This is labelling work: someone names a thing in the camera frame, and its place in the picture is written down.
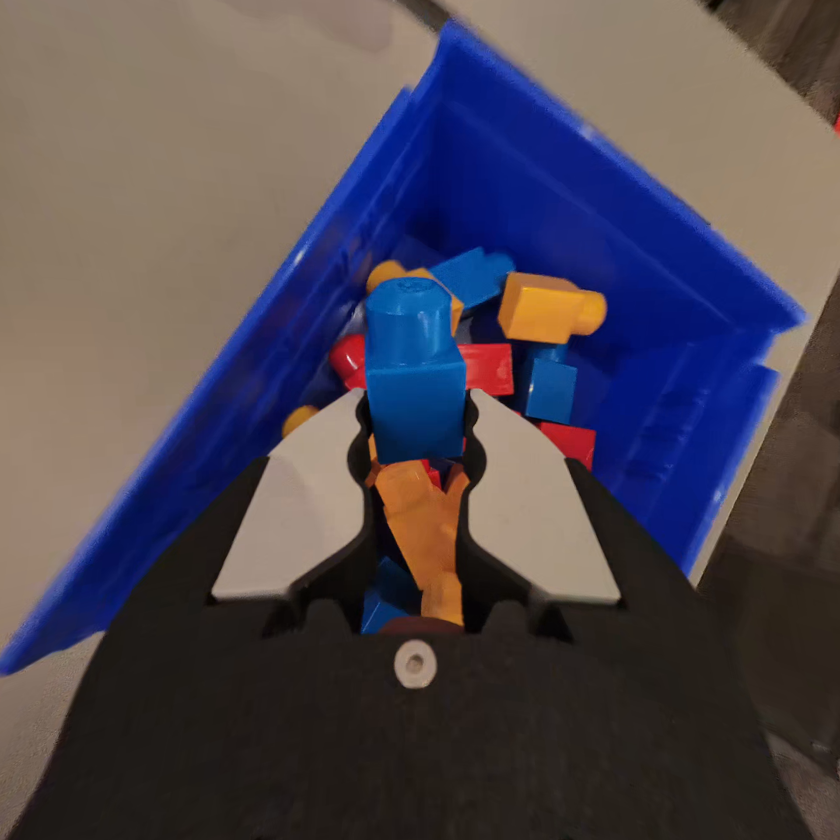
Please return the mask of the blue mega block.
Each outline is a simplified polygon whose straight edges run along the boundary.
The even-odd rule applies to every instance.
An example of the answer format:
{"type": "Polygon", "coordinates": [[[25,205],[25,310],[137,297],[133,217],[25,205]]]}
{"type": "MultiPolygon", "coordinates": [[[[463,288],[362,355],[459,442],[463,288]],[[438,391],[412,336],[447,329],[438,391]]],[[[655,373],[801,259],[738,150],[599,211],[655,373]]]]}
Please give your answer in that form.
{"type": "Polygon", "coordinates": [[[464,453],[467,371],[452,302],[427,276],[386,280],[365,301],[364,375],[385,465],[464,453]]]}

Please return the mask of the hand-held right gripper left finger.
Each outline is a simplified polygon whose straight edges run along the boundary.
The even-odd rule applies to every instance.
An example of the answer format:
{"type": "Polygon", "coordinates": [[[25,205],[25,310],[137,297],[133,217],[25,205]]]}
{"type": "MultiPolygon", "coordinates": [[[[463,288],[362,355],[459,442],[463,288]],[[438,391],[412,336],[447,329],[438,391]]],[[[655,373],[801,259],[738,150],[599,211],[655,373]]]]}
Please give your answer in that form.
{"type": "Polygon", "coordinates": [[[270,599],[294,619],[331,600],[353,632],[376,568],[365,391],[353,388],[284,434],[213,585],[217,602],[270,599]]]}

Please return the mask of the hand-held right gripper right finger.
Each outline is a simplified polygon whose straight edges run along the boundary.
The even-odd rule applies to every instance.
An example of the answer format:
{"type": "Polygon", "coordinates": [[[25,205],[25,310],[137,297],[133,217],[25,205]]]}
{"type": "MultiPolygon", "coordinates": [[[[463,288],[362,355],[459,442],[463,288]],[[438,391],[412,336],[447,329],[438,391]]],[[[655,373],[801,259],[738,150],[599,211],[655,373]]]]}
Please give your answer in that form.
{"type": "Polygon", "coordinates": [[[519,604],[536,634],[562,634],[562,605],[615,607],[622,595],[566,458],[535,426],[480,389],[465,401],[468,477],[456,573],[465,630],[519,604]]]}

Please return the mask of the pile of blocks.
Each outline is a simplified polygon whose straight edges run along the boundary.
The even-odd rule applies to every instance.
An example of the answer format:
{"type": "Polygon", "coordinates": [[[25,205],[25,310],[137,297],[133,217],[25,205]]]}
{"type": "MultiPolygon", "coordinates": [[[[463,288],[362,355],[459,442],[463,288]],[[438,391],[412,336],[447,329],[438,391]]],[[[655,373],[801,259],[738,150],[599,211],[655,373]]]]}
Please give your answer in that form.
{"type": "MultiPolygon", "coordinates": [[[[503,343],[462,343],[466,385],[490,396],[508,396],[519,385],[518,399],[527,419],[568,458],[593,468],[595,431],[568,424],[574,402],[576,369],[564,364],[573,336],[598,330],[607,312],[603,294],[578,288],[561,278],[517,272],[503,254],[474,248],[432,269],[406,269],[389,259],[373,268],[365,283],[370,295],[388,280],[421,277],[436,282],[450,296],[453,332],[468,308],[501,297],[497,326],[507,340],[530,342],[528,363],[512,372],[512,351],[503,343]]],[[[448,458],[409,460],[383,467],[375,438],[369,438],[368,487],[376,487],[406,572],[383,562],[374,607],[365,607],[364,632],[419,611],[433,623],[464,625],[461,585],[455,573],[455,531],[459,503],[468,485],[463,469],[448,458]]]]}

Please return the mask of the blue plastic bin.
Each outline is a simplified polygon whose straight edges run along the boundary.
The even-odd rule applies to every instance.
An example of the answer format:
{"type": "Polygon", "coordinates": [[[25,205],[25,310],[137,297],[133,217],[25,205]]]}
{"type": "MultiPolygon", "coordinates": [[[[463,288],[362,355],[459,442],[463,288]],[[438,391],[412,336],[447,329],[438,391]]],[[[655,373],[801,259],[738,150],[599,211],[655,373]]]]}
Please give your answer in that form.
{"type": "Polygon", "coordinates": [[[2,652],[2,674],[108,627],[128,593],[327,385],[375,259],[477,246],[605,295],[574,339],[595,476],[689,574],[802,307],[562,101],[460,25],[379,121],[169,426],[2,652]]]}

